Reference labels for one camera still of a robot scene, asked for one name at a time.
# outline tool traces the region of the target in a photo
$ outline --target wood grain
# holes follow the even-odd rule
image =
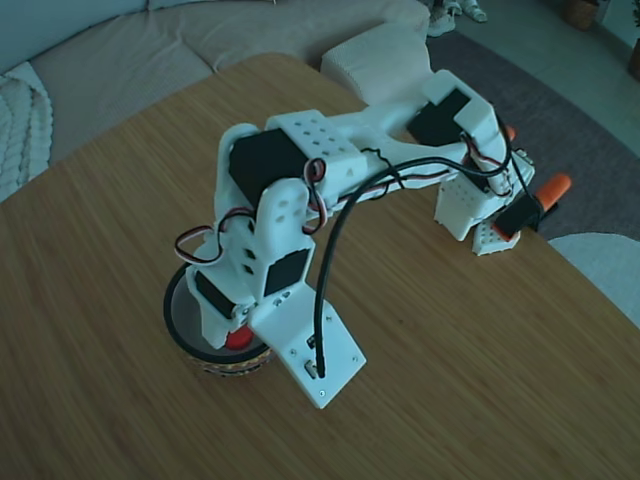
[[[208,376],[165,333],[172,242],[211,220],[225,129],[361,106],[256,57],[0,205],[1,478],[640,478],[640,333],[534,233],[476,258],[434,189],[352,215],[329,298],[369,363],[326,410],[277,362]]]

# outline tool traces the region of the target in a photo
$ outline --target gray rug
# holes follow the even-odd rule
[[[536,163],[534,190],[558,171],[573,179],[560,208],[542,223],[542,235],[600,232],[640,240],[640,160],[630,150],[571,102],[473,40],[454,32],[427,45],[434,70],[451,70],[518,130],[515,146]]]

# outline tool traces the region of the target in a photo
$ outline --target white 3d-printed robot arm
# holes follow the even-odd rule
[[[452,105],[455,111],[437,111],[451,110]],[[439,146],[393,138],[416,119],[424,120],[420,131],[428,138],[423,143],[435,138]],[[442,127],[440,139],[436,137],[441,124],[446,128]],[[447,141],[452,131],[457,138]],[[267,121],[264,132],[248,124],[231,128],[219,146],[216,217],[220,222],[228,212],[241,208],[255,212],[255,219],[230,219],[220,242],[218,236],[210,235],[195,252],[214,258],[222,248],[224,255],[218,255],[219,260],[211,265],[187,269],[189,290],[201,308],[203,337],[214,348],[221,348],[230,332],[249,325],[278,354],[312,402],[324,407],[366,359],[335,309],[325,301],[327,374],[324,378],[317,375],[315,292],[306,283],[315,242],[304,228],[318,213],[310,208],[310,189],[301,169],[311,159],[323,160],[326,168],[314,187],[331,215],[363,181],[390,165],[424,157],[462,164],[471,154],[477,169],[489,171],[496,168],[496,161],[505,161],[506,152],[491,105],[446,71],[430,76],[419,91],[405,99],[361,112],[329,118],[315,110],[277,115]],[[531,164],[517,154],[513,161],[529,182]],[[512,170],[509,166],[503,174],[488,178],[486,188],[480,189],[467,176],[442,165],[416,166],[402,172],[402,184],[390,176],[384,190],[372,189],[359,201],[401,187],[440,183],[435,218],[462,240],[473,226],[509,204],[521,190]],[[517,242],[515,238],[499,244],[494,239],[490,249],[483,250],[487,235],[476,235],[476,253],[511,248]]]

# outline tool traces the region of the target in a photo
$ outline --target robotic arm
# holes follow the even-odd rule
[[[393,138],[404,129],[420,144]],[[406,98],[361,112],[277,115],[264,131],[236,125],[219,146],[215,229],[193,255],[179,248],[189,235],[176,242],[191,263],[186,279],[202,336],[222,348],[248,326],[323,408],[366,358],[324,300],[324,285],[316,295],[306,283],[312,234],[357,202],[439,183],[435,220],[456,240],[483,224],[477,254],[512,248],[519,232],[505,239],[491,227],[533,174],[526,155],[511,151],[491,105],[447,71]],[[329,265],[325,257],[327,275]]]

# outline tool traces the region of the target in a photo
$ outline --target knit blanket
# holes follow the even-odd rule
[[[0,202],[49,167],[53,109],[25,62],[0,75]]]

